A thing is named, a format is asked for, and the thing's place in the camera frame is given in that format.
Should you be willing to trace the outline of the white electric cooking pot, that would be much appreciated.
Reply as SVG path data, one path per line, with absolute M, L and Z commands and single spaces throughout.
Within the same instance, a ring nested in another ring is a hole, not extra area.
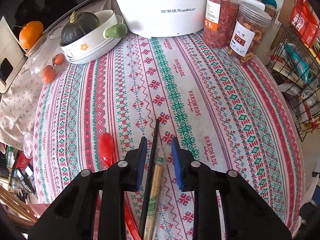
M 141 37 L 180 36 L 204 29 L 207 0 L 116 0 L 116 2 L 129 30 Z

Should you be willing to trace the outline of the wooden chopstick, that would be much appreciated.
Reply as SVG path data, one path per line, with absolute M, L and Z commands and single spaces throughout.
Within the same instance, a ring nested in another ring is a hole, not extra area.
M 0 186 L 0 188 L 1 201 L 4 202 L 5 205 L 7 205 L 13 211 L 21 215 L 23 218 L 26 218 L 28 221 L 31 221 L 33 223 L 37 222 L 38 218 L 29 205 L 25 204 L 20 199 L 15 197 L 3 186 Z

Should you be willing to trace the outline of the bamboo chopsticks pair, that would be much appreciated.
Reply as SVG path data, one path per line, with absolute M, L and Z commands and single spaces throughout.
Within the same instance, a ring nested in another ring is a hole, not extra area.
M 153 228 L 154 228 L 155 217 L 156 217 L 157 200 L 158 200 L 158 195 L 161 188 L 163 164 L 164 164 L 164 153 L 162 151 L 159 151 L 156 156 L 155 169 L 153 172 L 152 187 L 151 187 L 148 213 L 146 218 L 143 239 L 152 239 Z

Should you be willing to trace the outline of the tall jar red dried fruit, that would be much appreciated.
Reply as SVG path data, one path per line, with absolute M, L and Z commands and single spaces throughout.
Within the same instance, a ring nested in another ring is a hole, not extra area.
M 203 40 L 213 48 L 221 48 L 230 43 L 239 0 L 207 0 L 204 20 Z

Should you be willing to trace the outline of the red plastic spoon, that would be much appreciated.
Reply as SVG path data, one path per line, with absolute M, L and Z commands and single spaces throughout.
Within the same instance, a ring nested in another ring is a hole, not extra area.
M 99 153 L 107 170 L 104 172 L 98 238 L 126 239 L 128 229 L 133 239 L 141 239 L 133 214 L 125 204 L 124 192 L 137 191 L 142 182 L 145 138 L 141 139 L 139 148 L 130 150 L 123 160 L 116 161 L 112 136 L 104 133 L 99 141 Z

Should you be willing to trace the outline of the dark green squash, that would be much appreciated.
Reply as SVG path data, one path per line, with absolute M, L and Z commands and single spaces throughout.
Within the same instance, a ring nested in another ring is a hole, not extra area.
M 91 12 L 77 13 L 74 11 L 69 22 L 61 31 L 60 46 L 69 45 L 87 35 L 100 26 L 99 18 Z

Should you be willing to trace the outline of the cream air fryer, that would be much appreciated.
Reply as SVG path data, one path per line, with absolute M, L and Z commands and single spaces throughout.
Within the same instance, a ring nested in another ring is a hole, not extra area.
M 4 94 L 26 62 L 25 51 L 11 31 L 5 17 L 1 18 L 1 94 Z

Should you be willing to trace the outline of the pink plastic utensil basket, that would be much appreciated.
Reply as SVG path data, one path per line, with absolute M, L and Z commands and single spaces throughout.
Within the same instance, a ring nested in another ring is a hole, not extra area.
M 43 215 L 43 213 L 47 210 L 47 208 L 50 206 L 50 204 L 29 203 L 28 206 L 32 209 L 33 213 L 35 213 L 35 216 L 37 218 L 40 218 Z

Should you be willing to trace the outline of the black chopstick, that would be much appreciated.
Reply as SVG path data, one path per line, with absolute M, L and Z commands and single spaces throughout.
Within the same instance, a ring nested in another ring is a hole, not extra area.
M 159 132 L 159 118 L 156 119 L 156 125 L 155 125 L 155 130 L 154 130 L 154 135 L 153 135 L 151 153 L 150 153 L 150 158 L 149 158 L 148 174 L 147 174 L 146 184 L 145 184 L 143 208 L 142 208 L 142 214 L 140 217 L 139 235 L 140 235 L 141 239 L 144 239 L 144 230 L 145 230 L 146 219 L 147 219 L 147 214 L 148 214 L 149 200 L 150 200 L 152 180 L 153 180 L 153 165 L 155 162 L 158 132 Z

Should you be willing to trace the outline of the glass jar with tomatoes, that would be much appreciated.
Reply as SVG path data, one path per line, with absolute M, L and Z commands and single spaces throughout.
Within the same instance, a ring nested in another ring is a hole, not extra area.
M 44 85 L 53 83 L 67 67 L 67 60 L 59 46 L 59 38 L 44 33 L 35 44 L 27 50 L 32 77 Z

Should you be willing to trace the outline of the short jar dried slices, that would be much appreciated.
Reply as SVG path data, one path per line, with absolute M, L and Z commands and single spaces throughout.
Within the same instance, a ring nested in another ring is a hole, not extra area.
M 249 64 L 256 54 L 267 29 L 271 16 L 247 2 L 239 4 L 236 22 L 227 52 L 242 64 Z

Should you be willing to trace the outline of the patterned striped tablecloth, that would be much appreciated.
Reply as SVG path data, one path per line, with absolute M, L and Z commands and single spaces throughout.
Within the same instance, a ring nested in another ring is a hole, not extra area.
M 34 127 L 37 197 L 51 203 L 83 169 L 100 171 L 99 140 L 116 158 L 152 141 L 164 154 L 154 239 L 191 239 L 193 201 L 176 184 L 171 142 L 210 168 L 238 171 L 292 233 L 305 191 L 302 150 L 289 108 L 258 59 L 236 64 L 200 33 L 129 34 L 106 55 L 70 64 L 41 91 Z

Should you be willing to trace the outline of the orange tangerine on jar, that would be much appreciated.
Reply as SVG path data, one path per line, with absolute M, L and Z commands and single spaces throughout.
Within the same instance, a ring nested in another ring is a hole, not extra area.
M 43 24 L 40 21 L 31 21 L 24 26 L 15 25 L 20 29 L 18 42 L 25 50 L 30 49 L 42 36 Z

